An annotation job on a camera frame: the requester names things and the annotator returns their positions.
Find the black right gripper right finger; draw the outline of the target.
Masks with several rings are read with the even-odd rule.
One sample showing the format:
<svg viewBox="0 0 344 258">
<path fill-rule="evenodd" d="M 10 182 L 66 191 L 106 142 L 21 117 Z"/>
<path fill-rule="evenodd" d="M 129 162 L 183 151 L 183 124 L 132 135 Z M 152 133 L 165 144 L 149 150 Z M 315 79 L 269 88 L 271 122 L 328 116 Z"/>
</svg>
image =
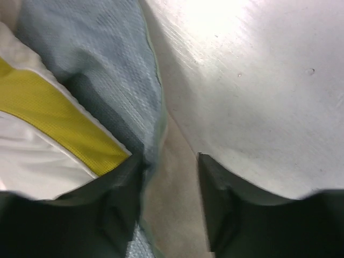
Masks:
<svg viewBox="0 0 344 258">
<path fill-rule="evenodd" d="M 284 198 L 202 153 L 198 175 L 216 257 L 343 257 L 343 190 Z"/>
</svg>

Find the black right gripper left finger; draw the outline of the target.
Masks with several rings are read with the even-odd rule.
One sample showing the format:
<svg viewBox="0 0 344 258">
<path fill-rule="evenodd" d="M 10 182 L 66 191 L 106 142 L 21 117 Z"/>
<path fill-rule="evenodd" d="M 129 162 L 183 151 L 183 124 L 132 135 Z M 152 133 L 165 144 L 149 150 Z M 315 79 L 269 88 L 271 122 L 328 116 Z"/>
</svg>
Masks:
<svg viewBox="0 0 344 258">
<path fill-rule="evenodd" d="M 1 192 L 1 257 L 125 257 L 140 214 L 142 158 L 54 200 Z"/>
</svg>

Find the white pillow with yellow edge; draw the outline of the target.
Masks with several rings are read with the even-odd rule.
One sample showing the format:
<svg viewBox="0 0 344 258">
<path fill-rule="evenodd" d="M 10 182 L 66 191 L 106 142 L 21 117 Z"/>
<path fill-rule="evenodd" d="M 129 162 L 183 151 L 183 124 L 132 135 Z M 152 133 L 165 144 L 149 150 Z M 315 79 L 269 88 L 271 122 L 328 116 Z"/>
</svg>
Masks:
<svg viewBox="0 0 344 258">
<path fill-rule="evenodd" d="M 119 166 L 130 155 L 1 25 L 1 190 L 53 199 Z"/>
</svg>

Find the blue-grey fabric pillowcase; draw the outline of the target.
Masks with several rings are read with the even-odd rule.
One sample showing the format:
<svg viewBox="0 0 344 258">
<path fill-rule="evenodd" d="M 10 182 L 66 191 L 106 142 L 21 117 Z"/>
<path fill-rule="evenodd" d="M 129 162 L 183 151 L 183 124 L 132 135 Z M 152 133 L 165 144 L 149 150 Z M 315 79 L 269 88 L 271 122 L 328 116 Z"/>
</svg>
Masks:
<svg viewBox="0 0 344 258">
<path fill-rule="evenodd" d="M 23 1 L 16 37 L 131 153 L 144 184 L 157 170 L 167 118 L 138 1 Z"/>
</svg>

